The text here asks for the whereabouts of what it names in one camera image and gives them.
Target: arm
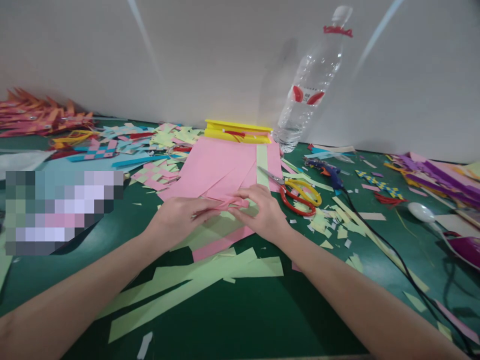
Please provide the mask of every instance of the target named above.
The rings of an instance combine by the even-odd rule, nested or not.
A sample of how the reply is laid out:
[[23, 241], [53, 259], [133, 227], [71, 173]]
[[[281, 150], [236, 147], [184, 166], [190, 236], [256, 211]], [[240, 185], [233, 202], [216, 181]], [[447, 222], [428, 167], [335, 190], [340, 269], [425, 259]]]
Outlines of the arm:
[[61, 358], [140, 271], [218, 215], [207, 210], [216, 205], [206, 199], [166, 201], [142, 234], [1, 317], [0, 359]]
[[261, 185], [237, 196], [258, 204], [253, 218], [229, 211], [277, 245], [325, 297], [362, 344], [378, 359], [468, 359], [403, 302], [293, 230], [270, 191]]

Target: green tabletop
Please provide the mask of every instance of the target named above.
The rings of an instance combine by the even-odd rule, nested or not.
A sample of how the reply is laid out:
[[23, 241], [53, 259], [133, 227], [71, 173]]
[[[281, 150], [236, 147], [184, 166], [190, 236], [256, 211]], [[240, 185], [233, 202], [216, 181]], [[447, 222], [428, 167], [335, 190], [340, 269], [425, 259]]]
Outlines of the green tabletop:
[[[122, 124], [109, 121], [106, 125]], [[37, 136], [3, 138], [0, 140], [0, 148], [46, 150], [47, 141], [48, 139]], [[309, 153], [306, 144], [299, 144], [285, 158], [301, 167], [303, 155]], [[361, 161], [359, 155], [377, 168], [369, 167]], [[428, 294], [432, 298], [438, 299], [460, 320], [480, 333], [478, 273], [454, 258], [440, 238], [413, 218], [406, 207], [399, 206], [398, 213], [417, 238], [412, 236], [403, 227], [395, 210], [389, 210], [375, 199], [372, 191], [362, 188], [366, 181], [360, 179], [355, 170], [382, 173], [383, 181], [398, 187], [406, 199], [426, 205], [436, 215], [448, 214], [450, 209], [431, 196], [422, 197], [409, 191], [400, 173], [383, 166], [386, 159], [383, 154], [359, 151], [351, 158], [355, 164], [336, 159], [331, 159], [330, 162], [350, 173], [341, 174], [341, 177], [346, 189], [359, 190], [359, 193], [350, 194], [357, 210], [384, 214], [387, 221], [368, 220], [368, 223], [396, 247], [408, 267], [430, 287]], [[329, 184], [329, 180], [314, 169], [309, 169], [308, 175], [320, 183]], [[147, 194], [148, 191], [140, 183], [126, 187], [123, 199], [115, 201], [113, 212], [56, 254], [15, 258], [0, 295], [0, 316], [138, 235], [149, 223], [157, 205], [161, 204], [160, 198], [154, 193]], [[334, 196], [332, 192], [320, 190], [320, 194], [323, 198], [320, 208], [335, 204], [331, 199]], [[5, 190], [0, 190], [0, 197], [5, 198]], [[339, 198], [347, 204], [344, 194]], [[281, 201], [280, 206], [289, 220], [297, 220], [292, 225], [296, 230], [317, 244], [325, 240], [324, 235], [318, 232], [314, 234], [307, 228], [307, 219], [295, 215]], [[403, 273], [369, 238], [352, 232], [349, 232], [348, 238], [352, 241], [350, 249], [344, 247], [345, 239], [337, 239], [337, 232], [333, 231], [329, 241], [334, 249], [329, 251], [344, 261], [353, 253], [358, 254], [364, 274], [411, 307], [402, 292], [407, 291], [417, 297], [419, 295]], [[142, 338], [150, 331], [153, 332], [153, 340], [148, 348], [147, 359], [253, 359], [367, 352], [306, 277], [292, 270], [292, 262], [277, 247], [256, 234], [237, 242], [234, 247], [237, 253], [253, 247], [261, 258], [279, 256], [284, 276], [240, 278], [235, 284], [219, 281], [108, 344], [112, 320], [161, 296], [165, 291], [158, 293], [95, 321], [64, 358], [136, 359]], [[142, 271], [130, 287], [150, 280], [155, 267], [188, 265], [192, 262], [192, 253], [188, 247], [167, 253]], [[430, 313], [424, 312], [422, 315], [436, 327], [437, 320]], [[451, 330], [455, 342], [462, 346], [460, 338]]]

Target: forearm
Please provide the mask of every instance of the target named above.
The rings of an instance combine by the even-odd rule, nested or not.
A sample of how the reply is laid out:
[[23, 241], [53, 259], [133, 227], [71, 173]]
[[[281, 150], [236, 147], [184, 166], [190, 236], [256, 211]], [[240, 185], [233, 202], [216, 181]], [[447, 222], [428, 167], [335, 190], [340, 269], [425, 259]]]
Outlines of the forearm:
[[275, 243], [378, 359], [467, 358], [425, 319], [293, 229]]
[[59, 359], [96, 315], [158, 256], [151, 242], [133, 238], [9, 312], [0, 318], [0, 358]]

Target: plastic water bottle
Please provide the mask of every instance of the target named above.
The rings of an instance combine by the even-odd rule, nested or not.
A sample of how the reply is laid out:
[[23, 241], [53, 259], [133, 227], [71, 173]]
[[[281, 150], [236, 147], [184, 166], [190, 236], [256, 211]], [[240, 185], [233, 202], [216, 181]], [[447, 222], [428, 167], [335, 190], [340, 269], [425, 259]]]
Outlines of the plastic water bottle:
[[344, 29], [352, 11], [349, 6], [336, 8], [331, 19], [332, 24], [323, 27], [321, 41], [308, 51], [298, 66], [285, 106], [273, 131], [273, 138], [284, 153], [291, 153], [297, 146], [339, 70], [342, 40], [344, 36], [353, 37], [352, 30]]

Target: white wall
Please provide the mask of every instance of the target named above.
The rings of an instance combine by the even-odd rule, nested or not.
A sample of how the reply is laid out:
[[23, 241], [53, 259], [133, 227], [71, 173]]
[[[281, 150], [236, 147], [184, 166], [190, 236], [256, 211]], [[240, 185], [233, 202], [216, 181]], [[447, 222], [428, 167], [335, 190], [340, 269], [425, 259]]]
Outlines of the white wall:
[[70, 97], [88, 110], [138, 120], [272, 125], [300, 57], [345, 4], [353, 6], [353, 38], [344, 41], [340, 72], [307, 139], [477, 159], [476, 0], [405, 0], [356, 76], [392, 0], [130, 4], [151, 47], [127, 0], [3, 0], [0, 89]]

